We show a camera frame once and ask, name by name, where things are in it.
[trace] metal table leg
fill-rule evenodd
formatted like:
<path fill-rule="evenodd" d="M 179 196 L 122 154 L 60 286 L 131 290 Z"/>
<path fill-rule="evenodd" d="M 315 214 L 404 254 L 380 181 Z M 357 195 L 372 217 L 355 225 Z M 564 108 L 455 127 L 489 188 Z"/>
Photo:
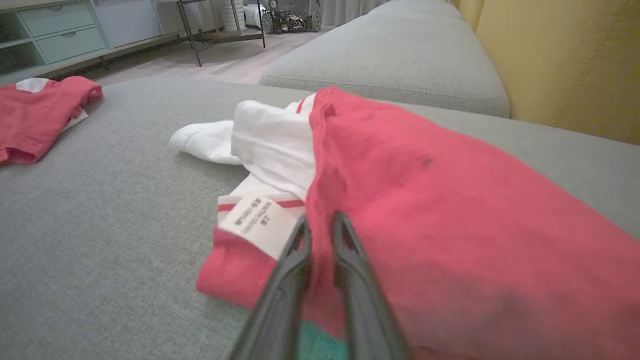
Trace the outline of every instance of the metal table leg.
<path fill-rule="evenodd" d="M 184 31 L 187 33 L 187 37 L 189 38 L 189 45 L 191 45 L 191 49 L 193 53 L 196 55 L 196 59 L 198 60 L 198 66 L 202 67 L 202 62 L 200 62 L 200 55 L 198 55 L 198 50 L 196 49 L 193 43 L 193 34 L 191 33 L 191 26 L 189 26 L 189 19 L 187 18 L 187 12 L 184 10 L 184 4 L 182 0 L 178 0 L 178 11 L 180 12 L 180 18 L 182 19 L 182 25 L 184 25 Z"/>
<path fill-rule="evenodd" d="M 267 44 L 264 43 L 264 28 L 262 27 L 262 9 L 260 9 L 260 0 L 255 0 L 258 4 L 258 18 L 260 19 L 260 32 L 262 33 L 262 48 L 266 49 Z"/>
<path fill-rule="evenodd" d="M 102 65 L 102 68 L 104 68 L 104 70 L 111 71 L 111 69 L 109 69 L 109 65 L 107 65 L 107 62 L 104 61 L 104 56 L 101 56 L 99 59 L 100 59 L 100 65 Z"/>

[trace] curtain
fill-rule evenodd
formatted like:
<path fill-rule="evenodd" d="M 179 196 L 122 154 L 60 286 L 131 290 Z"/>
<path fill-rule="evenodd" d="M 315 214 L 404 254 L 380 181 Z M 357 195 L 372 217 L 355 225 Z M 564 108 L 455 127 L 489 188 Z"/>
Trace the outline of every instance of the curtain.
<path fill-rule="evenodd" d="M 342 25 L 388 0 L 321 0 L 322 25 Z"/>

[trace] sofa cushion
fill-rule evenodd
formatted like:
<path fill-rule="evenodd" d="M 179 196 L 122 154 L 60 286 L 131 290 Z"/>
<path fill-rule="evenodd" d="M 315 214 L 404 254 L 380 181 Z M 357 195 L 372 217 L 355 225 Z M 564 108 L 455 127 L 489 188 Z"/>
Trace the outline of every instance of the sofa cushion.
<path fill-rule="evenodd" d="M 174 131 L 309 93 L 174 78 L 104 87 L 32 165 L 0 167 L 0 359 L 224 359 L 248 311 L 195 290 L 216 200 L 247 175 L 176 153 Z M 640 148 L 398 104 L 489 142 L 640 236 Z"/>
<path fill-rule="evenodd" d="M 260 84 L 311 91 L 337 85 L 373 99 L 509 117 L 491 61 L 442 0 L 383 4 L 280 58 Z"/>

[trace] wooden floor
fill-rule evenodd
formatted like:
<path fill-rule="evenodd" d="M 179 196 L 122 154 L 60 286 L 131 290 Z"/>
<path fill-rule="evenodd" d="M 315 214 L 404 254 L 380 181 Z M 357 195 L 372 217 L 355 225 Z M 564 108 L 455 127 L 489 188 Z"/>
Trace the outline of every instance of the wooden floor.
<path fill-rule="evenodd" d="M 318 33 L 284 33 L 265 35 L 262 40 L 226 44 L 197 44 L 202 61 L 198 67 L 189 42 L 173 44 L 153 51 L 136 53 L 109 65 L 109 71 L 99 67 L 79 73 L 102 85 L 134 78 L 172 76 L 209 79 L 227 83 L 257 84 L 262 73 L 279 57 L 300 45 L 326 33 L 333 27 L 323 27 Z"/>

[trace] teal fabric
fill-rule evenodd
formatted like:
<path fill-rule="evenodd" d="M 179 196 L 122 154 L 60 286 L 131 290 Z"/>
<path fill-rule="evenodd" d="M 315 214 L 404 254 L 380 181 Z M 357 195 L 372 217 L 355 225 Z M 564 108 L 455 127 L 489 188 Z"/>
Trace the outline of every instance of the teal fabric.
<path fill-rule="evenodd" d="M 329 336 L 308 322 L 302 324 L 298 345 L 298 360 L 343 360 L 347 358 L 347 346 L 344 342 Z"/>

